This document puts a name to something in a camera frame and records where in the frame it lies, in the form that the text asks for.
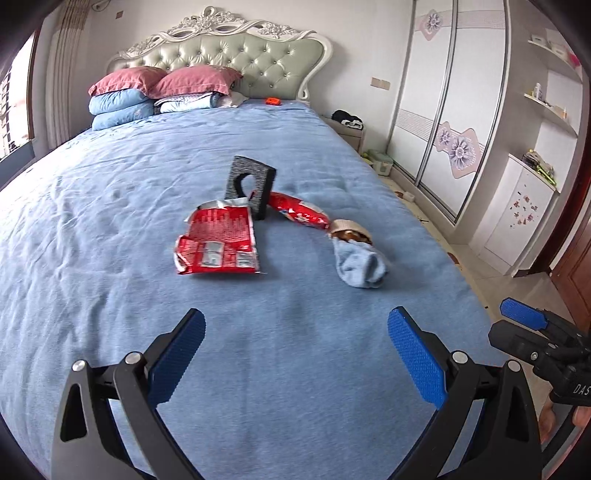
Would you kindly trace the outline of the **right hand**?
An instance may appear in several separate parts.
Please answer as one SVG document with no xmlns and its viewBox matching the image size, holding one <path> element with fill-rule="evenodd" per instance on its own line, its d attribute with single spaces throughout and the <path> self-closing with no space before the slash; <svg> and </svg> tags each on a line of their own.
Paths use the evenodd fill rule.
<svg viewBox="0 0 591 480">
<path fill-rule="evenodd" d="M 558 425 L 563 421 L 569 408 L 566 405 L 555 405 L 547 398 L 541 409 L 538 426 L 541 443 L 548 442 L 558 429 Z M 590 420 L 591 408 L 579 406 L 572 415 L 571 422 L 577 428 L 584 428 Z"/>
</svg>

